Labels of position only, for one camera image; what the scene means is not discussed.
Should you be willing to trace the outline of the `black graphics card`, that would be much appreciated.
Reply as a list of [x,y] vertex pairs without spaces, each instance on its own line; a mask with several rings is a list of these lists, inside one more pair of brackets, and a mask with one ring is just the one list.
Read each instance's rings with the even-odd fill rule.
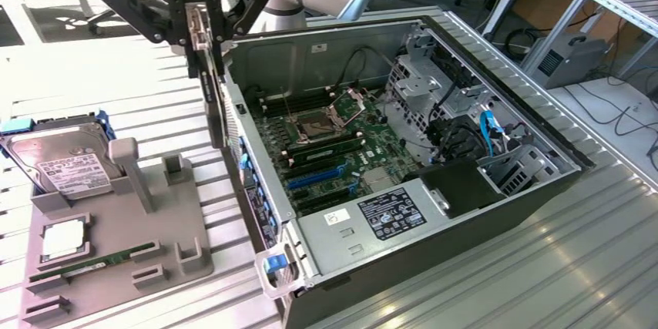
[[191,54],[188,66],[195,64],[204,94],[204,113],[208,121],[211,145],[215,149],[225,146],[225,107],[220,84],[223,79],[221,43],[215,39],[211,19],[204,3],[185,4]]

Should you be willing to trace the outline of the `black office chair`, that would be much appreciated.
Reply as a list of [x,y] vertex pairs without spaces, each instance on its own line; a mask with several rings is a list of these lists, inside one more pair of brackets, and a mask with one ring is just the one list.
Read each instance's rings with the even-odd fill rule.
[[87,21],[87,30],[93,36],[101,35],[100,24],[109,21],[117,15],[116,12],[112,9],[107,9],[100,13],[95,13],[88,0],[79,0],[79,5]]

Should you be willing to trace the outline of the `metal socket cover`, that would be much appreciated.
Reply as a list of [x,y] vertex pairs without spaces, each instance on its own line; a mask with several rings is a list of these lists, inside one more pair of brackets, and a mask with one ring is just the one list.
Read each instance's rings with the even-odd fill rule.
[[334,125],[342,128],[352,123],[364,111],[364,97],[354,88],[344,90],[327,108]]

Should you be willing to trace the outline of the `silver perforated disk bay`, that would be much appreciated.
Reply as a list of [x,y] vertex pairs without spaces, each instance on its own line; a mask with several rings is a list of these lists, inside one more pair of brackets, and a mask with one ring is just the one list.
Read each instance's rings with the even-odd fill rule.
[[438,119],[451,123],[459,116],[476,123],[491,97],[490,87],[430,28],[414,26],[388,75],[383,114],[418,163],[430,165],[450,155],[448,146],[427,138],[431,124]]

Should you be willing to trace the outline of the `green motherboard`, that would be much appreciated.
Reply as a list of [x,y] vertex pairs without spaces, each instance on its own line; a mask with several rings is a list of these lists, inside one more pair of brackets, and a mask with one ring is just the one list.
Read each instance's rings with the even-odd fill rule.
[[[351,196],[355,199],[371,194],[372,192],[366,187],[362,179],[364,171],[376,167],[384,167],[399,184],[406,174],[423,166],[412,158],[410,151],[403,147],[404,141],[398,137],[388,125],[387,117],[383,114],[383,101],[367,90],[362,89],[358,91],[364,97],[366,111],[344,128],[334,125],[336,129],[334,135],[311,141],[301,141],[299,139],[295,123],[288,121],[288,115],[276,117],[264,116],[261,102],[265,98],[259,99],[253,107],[255,125],[265,144],[267,153],[284,189],[284,195],[288,197],[296,215],[300,211],[297,209],[299,202],[342,188],[352,188]],[[324,89],[320,92],[328,94],[331,103],[342,93],[332,89]],[[328,106],[319,109],[309,109],[296,114],[301,116],[322,111],[328,116],[327,108]],[[326,180],[295,190],[288,190],[287,185],[291,180],[331,170],[326,169],[305,176],[284,179],[281,175],[291,169],[288,167],[288,158],[296,153],[326,146],[338,146],[342,149],[347,149],[347,152],[340,156],[328,158],[344,161],[343,165],[340,165],[344,167],[343,175],[336,179]]]

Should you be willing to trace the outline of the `long black expansion slot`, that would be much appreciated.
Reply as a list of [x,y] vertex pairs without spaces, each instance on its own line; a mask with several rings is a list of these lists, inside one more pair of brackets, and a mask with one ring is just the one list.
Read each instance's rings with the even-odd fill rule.
[[315,173],[317,171],[334,169],[336,166],[343,165],[343,163],[344,161],[340,159],[323,159],[322,161],[316,161],[313,163],[308,163],[305,165],[288,169],[281,177],[284,179],[292,179],[299,176],[305,176],[307,174]]
[[304,210],[304,209],[319,207],[334,201],[350,198],[351,195],[352,195],[352,188],[351,187],[342,188],[340,190],[335,190],[320,196],[312,197],[308,200],[303,200],[301,202],[297,203],[297,209]]
[[324,211],[327,210],[328,208],[336,206],[336,205],[340,205],[346,202],[350,202],[355,199],[354,196],[346,196],[343,198],[336,198],[336,199],[332,199],[330,200],[328,202],[324,202],[324,203],[317,203],[315,205],[311,205],[308,206],[307,208],[303,208],[299,212],[297,212],[297,215],[300,217],[304,217],[309,214],[313,214],[313,213],[317,213],[320,211]]

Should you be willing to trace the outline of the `silver finned heatsink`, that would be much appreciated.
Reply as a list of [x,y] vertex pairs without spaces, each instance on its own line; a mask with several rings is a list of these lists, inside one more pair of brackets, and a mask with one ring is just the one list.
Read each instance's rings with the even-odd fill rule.
[[384,167],[376,167],[364,171],[362,179],[366,187],[372,193],[386,190],[398,184],[392,175],[387,172]]

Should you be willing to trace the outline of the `silver CPU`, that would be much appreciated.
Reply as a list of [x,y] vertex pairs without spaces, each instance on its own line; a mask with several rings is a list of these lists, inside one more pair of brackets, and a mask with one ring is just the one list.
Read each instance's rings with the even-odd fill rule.
[[43,256],[48,259],[72,254],[83,245],[84,222],[68,220],[44,229]]

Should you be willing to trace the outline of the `black plastic air shroud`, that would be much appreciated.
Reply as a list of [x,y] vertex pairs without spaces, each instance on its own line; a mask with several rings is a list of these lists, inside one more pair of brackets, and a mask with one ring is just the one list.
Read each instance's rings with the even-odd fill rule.
[[455,159],[447,164],[426,166],[403,177],[420,179],[428,190],[435,190],[447,202],[446,216],[458,217],[499,202],[506,196],[490,183],[474,159]]

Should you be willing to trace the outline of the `grey box machine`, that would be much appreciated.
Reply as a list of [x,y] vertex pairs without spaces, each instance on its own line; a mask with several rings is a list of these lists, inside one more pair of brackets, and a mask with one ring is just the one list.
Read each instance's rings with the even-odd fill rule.
[[531,78],[544,89],[582,82],[588,72],[600,65],[606,51],[603,39],[582,32],[562,34],[552,41]]

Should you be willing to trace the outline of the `silver power supply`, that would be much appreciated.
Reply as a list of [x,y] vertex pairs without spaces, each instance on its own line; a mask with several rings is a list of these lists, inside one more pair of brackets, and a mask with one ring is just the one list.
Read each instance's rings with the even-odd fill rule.
[[291,227],[305,257],[297,259],[303,286],[371,265],[408,264],[419,272],[438,264],[448,208],[443,192],[414,179],[300,217]]

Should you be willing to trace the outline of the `green RAM stick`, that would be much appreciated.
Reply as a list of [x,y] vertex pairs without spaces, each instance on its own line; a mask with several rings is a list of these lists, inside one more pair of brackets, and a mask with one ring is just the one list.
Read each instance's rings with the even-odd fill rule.
[[88,261],[77,262],[67,267],[57,267],[48,271],[44,271],[36,275],[28,277],[28,282],[35,283],[40,280],[45,280],[49,277],[56,275],[61,275],[63,277],[69,277],[75,272],[87,272],[95,270],[96,268],[108,267],[123,262],[127,262],[131,259],[131,255],[136,252],[145,251],[151,247],[155,247],[156,243],[153,241],[140,244],[136,247],[131,247],[125,250],[120,250],[116,253],[112,253],[103,257],[92,258]]

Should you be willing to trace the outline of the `blue case latch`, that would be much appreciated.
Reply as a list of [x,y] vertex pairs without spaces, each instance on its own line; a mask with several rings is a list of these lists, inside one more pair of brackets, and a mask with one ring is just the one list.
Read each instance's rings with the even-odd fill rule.
[[268,256],[263,261],[263,268],[268,274],[275,273],[277,270],[288,266],[287,257],[283,254]]

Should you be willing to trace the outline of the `small silver disk bay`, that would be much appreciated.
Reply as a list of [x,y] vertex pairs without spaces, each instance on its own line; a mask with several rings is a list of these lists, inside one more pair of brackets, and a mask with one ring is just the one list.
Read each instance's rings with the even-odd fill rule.
[[504,196],[515,195],[559,175],[551,160],[530,144],[498,156],[479,159],[476,164]]

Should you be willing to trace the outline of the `open black PC case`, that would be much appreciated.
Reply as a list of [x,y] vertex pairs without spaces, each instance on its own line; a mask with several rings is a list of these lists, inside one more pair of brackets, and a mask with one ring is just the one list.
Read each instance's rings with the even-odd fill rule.
[[[352,271],[312,289],[303,286],[297,259],[304,259],[291,223],[296,215],[273,169],[255,125],[259,99],[332,89],[367,90],[383,101],[387,79],[414,26],[430,28],[442,45],[490,87],[492,97],[478,122],[459,116],[438,119],[427,129],[434,144],[450,155],[430,165],[455,159],[478,161],[530,144],[554,163],[559,175],[491,205],[448,218],[440,232],[439,263],[414,272],[408,264]],[[451,16],[408,17],[247,36],[233,41],[224,55],[221,97],[225,107],[225,151],[233,165],[231,180],[239,209],[255,247],[255,273],[264,295],[273,300],[284,329],[307,329],[358,307],[396,285],[426,288],[447,280],[447,291],[484,270],[480,252],[514,231],[591,168],[588,157],[531,105],[536,91],[526,74],[496,48]],[[283,254],[288,266],[268,274],[263,261]]]

